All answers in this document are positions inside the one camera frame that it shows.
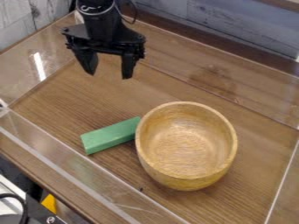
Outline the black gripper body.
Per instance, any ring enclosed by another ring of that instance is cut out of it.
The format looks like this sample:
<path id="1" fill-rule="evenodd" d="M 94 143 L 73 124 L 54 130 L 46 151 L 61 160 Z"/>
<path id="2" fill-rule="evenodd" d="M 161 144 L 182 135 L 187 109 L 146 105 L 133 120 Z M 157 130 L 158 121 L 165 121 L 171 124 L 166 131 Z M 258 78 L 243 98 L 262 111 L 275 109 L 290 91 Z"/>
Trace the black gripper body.
<path id="1" fill-rule="evenodd" d="M 98 60 L 99 53 L 115 54 L 122 60 L 146 57 L 146 36 L 123 24 L 118 8 L 78 8 L 78 12 L 83 24 L 62 30 L 78 60 Z"/>

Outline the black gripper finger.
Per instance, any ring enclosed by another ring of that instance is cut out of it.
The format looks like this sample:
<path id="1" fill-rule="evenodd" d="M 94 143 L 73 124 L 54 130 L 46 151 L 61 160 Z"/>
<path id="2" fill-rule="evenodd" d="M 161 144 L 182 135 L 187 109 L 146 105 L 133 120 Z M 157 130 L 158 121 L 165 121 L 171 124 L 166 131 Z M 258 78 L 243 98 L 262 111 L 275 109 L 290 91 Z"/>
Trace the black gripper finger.
<path id="1" fill-rule="evenodd" d="M 137 66 L 137 55 L 133 52 L 126 52 L 122 55 L 122 75 L 123 79 L 130 79 L 134 76 Z"/>
<path id="2" fill-rule="evenodd" d="M 77 59 L 85 69 L 85 71 L 94 75 L 99 65 L 99 56 L 98 53 L 91 49 L 79 49 L 75 48 L 74 50 Z"/>

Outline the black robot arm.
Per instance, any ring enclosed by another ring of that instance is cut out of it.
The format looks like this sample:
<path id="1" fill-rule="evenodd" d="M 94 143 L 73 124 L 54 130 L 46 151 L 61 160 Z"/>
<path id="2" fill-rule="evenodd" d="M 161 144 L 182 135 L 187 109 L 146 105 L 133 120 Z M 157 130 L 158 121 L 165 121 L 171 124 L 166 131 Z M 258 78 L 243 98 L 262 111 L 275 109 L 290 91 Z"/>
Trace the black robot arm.
<path id="1" fill-rule="evenodd" d="M 122 58 L 123 78 L 130 79 L 146 57 L 146 36 L 123 24 L 119 0 L 77 0 L 77 10 L 83 24 L 65 27 L 62 34 L 85 71 L 95 74 L 99 53 L 114 54 Z"/>

